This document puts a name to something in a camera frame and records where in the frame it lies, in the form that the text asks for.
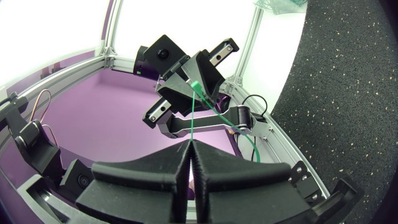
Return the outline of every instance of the robotic hand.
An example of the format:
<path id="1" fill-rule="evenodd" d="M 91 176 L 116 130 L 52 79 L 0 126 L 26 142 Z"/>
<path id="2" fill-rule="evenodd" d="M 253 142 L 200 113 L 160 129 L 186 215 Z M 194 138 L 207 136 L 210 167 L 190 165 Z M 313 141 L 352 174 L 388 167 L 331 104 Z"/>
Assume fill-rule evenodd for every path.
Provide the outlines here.
<path id="1" fill-rule="evenodd" d="M 169 138 L 187 135 L 191 130 L 190 119 L 181 119 L 174 114 L 186 116 L 192 112 L 193 90 L 190 85 L 197 82 L 202 86 L 204 98 L 214 107 L 220 100 L 219 89 L 225 81 L 215 67 L 238 50 L 239 47 L 230 38 L 210 53 L 207 50 L 199 51 L 191 58 L 166 35 L 149 48 L 141 46 L 133 74 L 152 80 L 164 80 L 164 84 L 156 89 L 161 98 L 145 113 L 142 120 L 151 128 L 157 124 L 161 133 Z M 209 109 L 201 98 L 195 98 L 194 111 Z M 267 128 L 262 116 L 251 113 L 243 105 L 231 107 L 222 115 L 244 134 L 257 136 L 258 130 Z M 217 115 L 195 118 L 193 123 L 194 132 L 221 129 L 237 131 Z"/>

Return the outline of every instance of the white background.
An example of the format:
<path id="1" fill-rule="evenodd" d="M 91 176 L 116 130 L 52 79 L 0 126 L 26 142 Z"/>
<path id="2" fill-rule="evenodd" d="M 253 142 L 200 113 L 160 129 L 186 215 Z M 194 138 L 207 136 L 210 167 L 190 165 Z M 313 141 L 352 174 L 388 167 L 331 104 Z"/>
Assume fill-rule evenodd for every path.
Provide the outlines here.
<path id="1" fill-rule="evenodd" d="M 231 37 L 241 50 L 217 66 L 229 77 L 235 73 L 254 10 L 249 0 L 123 1 L 114 47 L 118 55 L 135 58 L 141 45 L 149 47 L 166 34 L 193 56 Z"/>
<path id="2" fill-rule="evenodd" d="M 2 0 L 0 86 L 99 46 L 109 0 Z"/>
<path id="3" fill-rule="evenodd" d="M 305 13 L 264 12 L 252 54 L 243 75 L 243 88 L 263 96 L 274 109 L 299 46 Z M 264 108 L 262 99 L 255 98 Z"/>

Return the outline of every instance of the white wire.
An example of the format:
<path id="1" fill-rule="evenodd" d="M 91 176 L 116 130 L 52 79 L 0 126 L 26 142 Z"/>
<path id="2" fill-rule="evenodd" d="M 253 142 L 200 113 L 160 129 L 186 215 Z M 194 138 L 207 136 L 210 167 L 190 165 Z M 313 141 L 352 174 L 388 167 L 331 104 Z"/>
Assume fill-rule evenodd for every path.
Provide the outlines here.
<path id="1" fill-rule="evenodd" d="M 48 128 L 49 128 L 49 130 L 50 130 L 50 132 L 51 132 L 51 135 L 52 135 L 52 137 L 54 138 L 54 143 L 55 143 L 55 145 L 56 145 L 57 147 L 59 147 L 58 142 L 57 142 L 57 139 L 55 138 L 54 132 L 52 131 L 52 128 L 51 128 L 49 125 L 47 125 L 47 124 L 42 124 L 42 127 L 48 127 Z"/>
<path id="2" fill-rule="evenodd" d="M 44 90 L 42 90 L 42 91 L 39 93 L 39 96 L 37 97 L 36 103 L 35 103 L 35 105 L 34 105 L 34 107 L 33 107 L 32 115 L 30 116 L 30 121 L 33 121 L 33 117 L 34 117 L 35 112 L 36 112 L 37 104 L 39 103 L 40 97 L 42 96 L 42 94 L 43 94 L 45 91 L 49 93 L 50 98 L 49 98 L 49 103 L 47 104 L 47 107 L 45 108 L 45 110 L 44 110 L 44 112 L 43 112 L 43 114 L 42 114 L 42 117 L 40 118 L 40 123 L 43 122 L 45 113 L 47 112 L 47 110 L 48 110 L 48 108 L 49 108 L 49 106 L 50 106 L 50 102 L 51 102 L 51 92 L 50 92 L 50 90 L 47 90 L 47 89 L 44 89 Z M 53 139 L 54 139 L 55 145 L 57 145 L 57 147 L 59 147 L 58 142 L 57 142 L 57 138 L 55 137 L 54 132 L 52 131 L 52 128 L 51 128 L 49 125 L 47 125 L 47 124 L 42 124 L 42 127 L 48 127 L 48 128 L 49 128 L 49 130 L 50 130 L 50 132 L 51 132 L 51 135 L 52 135 L 52 137 L 53 137 Z"/>
<path id="3" fill-rule="evenodd" d="M 49 93 L 50 98 L 49 98 L 49 103 L 47 104 L 47 107 L 45 108 L 45 110 L 44 110 L 44 112 L 43 112 L 43 114 L 42 114 L 42 117 L 40 118 L 40 122 L 43 122 L 44 115 L 45 115 L 45 113 L 47 112 L 47 109 L 49 108 L 50 102 L 51 102 L 51 92 L 50 92 L 49 90 L 47 90 L 47 89 L 42 90 L 42 91 L 39 93 L 39 96 L 37 97 L 36 103 L 35 103 L 35 105 L 34 105 L 34 107 L 33 107 L 32 115 L 30 116 L 30 121 L 33 121 L 33 117 L 35 116 L 37 104 L 39 103 L 40 97 L 42 97 L 42 94 L 43 94 L 45 91 Z"/>

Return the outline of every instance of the speckled black foam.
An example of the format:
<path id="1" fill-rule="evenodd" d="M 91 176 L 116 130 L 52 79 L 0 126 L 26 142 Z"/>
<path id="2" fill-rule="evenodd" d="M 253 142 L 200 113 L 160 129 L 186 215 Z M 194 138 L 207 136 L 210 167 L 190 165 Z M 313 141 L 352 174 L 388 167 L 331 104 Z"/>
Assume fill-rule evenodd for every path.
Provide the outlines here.
<path id="1" fill-rule="evenodd" d="M 303 34 L 272 117 L 332 190 L 349 176 L 367 223 L 398 165 L 398 45 L 378 1 L 308 1 Z"/>

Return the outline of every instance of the green cable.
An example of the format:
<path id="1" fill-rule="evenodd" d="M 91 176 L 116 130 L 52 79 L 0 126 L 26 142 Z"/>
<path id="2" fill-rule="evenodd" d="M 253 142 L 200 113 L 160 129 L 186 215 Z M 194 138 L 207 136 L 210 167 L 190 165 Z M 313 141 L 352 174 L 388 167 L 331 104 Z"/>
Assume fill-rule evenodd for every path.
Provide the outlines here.
<path id="1" fill-rule="evenodd" d="M 194 92 L 194 96 L 195 96 L 195 92 L 197 93 L 197 95 L 206 103 L 206 105 L 211 108 L 223 121 L 225 121 L 227 124 L 229 124 L 230 126 L 232 126 L 234 129 L 236 129 L 240 134 L 242 134 L 243 136 L 245 136 L 249 142 L 253 145 L 254 148 L 254 152 L 256 153 L 256 157 L 257 157 L 257 162 L 260 162 L 260 154 L 259 151 L 255 145 L 255 143 L 246 135 L 244 134 L 238 127 L 236 127 L 233 123 L 231 123 L 230 121 L 228 121 L 226 118 L 224 118 L 223 115 L 219 114 L 219 112 L 217 112 L 217 110 L 214 109 L 214 107 L 212 107 L 209 102 L 207 102 L 207 100 L 205 99 L 205 97 L 203 96 L 203 92 L 201 89 L 201 85 L 198 83 L 198 81 L 194 81 L 191 84 L 191 87 L 193 88 L 193 92 Z"/>
<path id="2" fill-rule="evenodd" d="M 193 141 L 193 110 L 195 109 L 195 92 L 192 96 L 191 141 Z"/>

